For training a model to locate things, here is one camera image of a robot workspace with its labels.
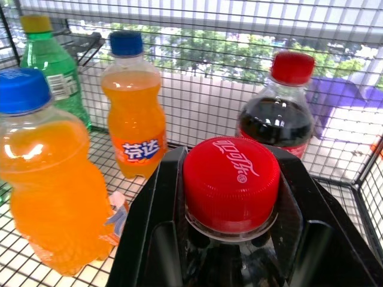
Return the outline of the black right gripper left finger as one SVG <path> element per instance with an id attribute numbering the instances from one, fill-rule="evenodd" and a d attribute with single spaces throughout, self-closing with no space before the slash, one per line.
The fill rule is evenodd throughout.
<path id="1" fill-rule="evenodd" d="M 165 154 L 130 206 L 107 286 L 182 286 L 188 223 L 183 190 L 187 148 Z"/>

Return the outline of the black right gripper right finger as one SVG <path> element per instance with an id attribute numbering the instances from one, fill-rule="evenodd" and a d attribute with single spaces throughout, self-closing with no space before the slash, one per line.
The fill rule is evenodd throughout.
<path id="1" fill-rule="evenodd" d="M 271 228 L 288 286 L 382 286 L 382 264 L 341 204 L 289 152 L 269 146 L 281 170 Z"/>

